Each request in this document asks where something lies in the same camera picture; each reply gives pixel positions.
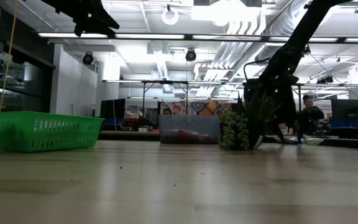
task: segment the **green basket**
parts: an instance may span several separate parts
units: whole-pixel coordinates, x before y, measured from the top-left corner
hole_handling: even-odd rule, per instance
[[[103,119],[37,112],[0,112],[0,149],[41,152],[93,147]]]

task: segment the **person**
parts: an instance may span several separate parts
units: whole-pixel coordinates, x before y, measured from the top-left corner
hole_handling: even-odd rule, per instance
[[[164,115],[171,115],[172,111],[170,108],[164,108],[164,110],[162,111],[162,114]]]
[[[303,104],[305,108],[298,113],[297,137],[299,142],[304,134],[313,134],[314,121],[324,118],[324,113],[317,106],[313,106],[313,99],[310,96],[303,96]]]

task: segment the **rope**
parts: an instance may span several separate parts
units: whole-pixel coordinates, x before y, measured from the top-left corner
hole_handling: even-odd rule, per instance
[[[15,11],[14,11],[14,15],[13,15],[13,25],[12,25],[12,33],[11,33],[11,42],[9,44],[9,51],[8,51],[8,55],[11,56],[11,52],[12,52],[12,45],[13,45],[13,34],[15,32],[15,25],[16,25],[16,15],[17,15],[17,4],[19,3],[19,0],[16,0],[15,3]],[[6,64],[6,71],[5,71],[5,77],[4,77],[4,86],[2,88],[2,97],[1,97],[1,103],[0,103],[0,112],[1,112],[1,108],[2,108],[2,104],[4,103],[4,95],[5,95],[5,87],[6,87],[6,77],[7,77],[7,73],[9,71],[9,62],[11,62],[11,59],[8,58],[7,64]]]

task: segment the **computer monitor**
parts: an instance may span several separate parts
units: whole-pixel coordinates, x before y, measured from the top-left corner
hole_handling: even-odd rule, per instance
[[[103,100],[101,102],[100,117],[101,118],[124,118],[125,99]]]
[[[358,100],[331,100],[333,121],[358,122]]]

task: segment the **security camera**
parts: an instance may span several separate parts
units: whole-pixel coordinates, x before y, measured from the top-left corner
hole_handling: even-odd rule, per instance
[[[82,58],[82,62],[85,65],[92,65],[94,60],[93,53],[92,52],[86,52],[85,56]]]
[[[197,58],[196,52],[193,49],[188,49],[186,54],[186,61],[194,62]]]

